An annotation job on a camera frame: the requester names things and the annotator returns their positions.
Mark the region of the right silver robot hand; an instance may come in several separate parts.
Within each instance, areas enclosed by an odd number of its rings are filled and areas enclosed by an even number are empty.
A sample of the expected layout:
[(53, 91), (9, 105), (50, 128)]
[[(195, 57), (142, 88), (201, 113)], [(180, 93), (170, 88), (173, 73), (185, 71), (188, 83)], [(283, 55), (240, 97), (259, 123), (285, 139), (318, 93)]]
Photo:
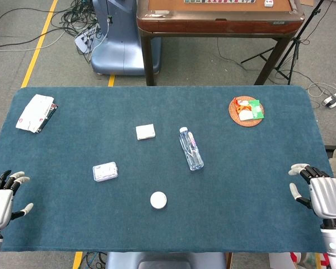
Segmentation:
[(294, 183), (290, 183), (295, 201), (312, 209), (321, 219), (336, 219), (336, 178), (309, 164), (293, 164), (288, 174), (300, 175), (309, 189), (310, 198), (307, 199), (299, 193)]

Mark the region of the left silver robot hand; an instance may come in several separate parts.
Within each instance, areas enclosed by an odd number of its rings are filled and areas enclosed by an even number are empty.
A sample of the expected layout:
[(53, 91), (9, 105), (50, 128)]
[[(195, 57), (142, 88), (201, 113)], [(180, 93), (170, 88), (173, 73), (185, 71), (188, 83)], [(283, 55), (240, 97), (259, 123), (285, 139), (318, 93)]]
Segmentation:
[(0, 230), (4, 229), (11, 220), (27, 215), (34, 207), (29, 203), (19, 211), (12, 211), (13, 199), (19, 187), (30, 180), (24, 171), (11, 174), (10, 170), (5, 171), (0, 176)]

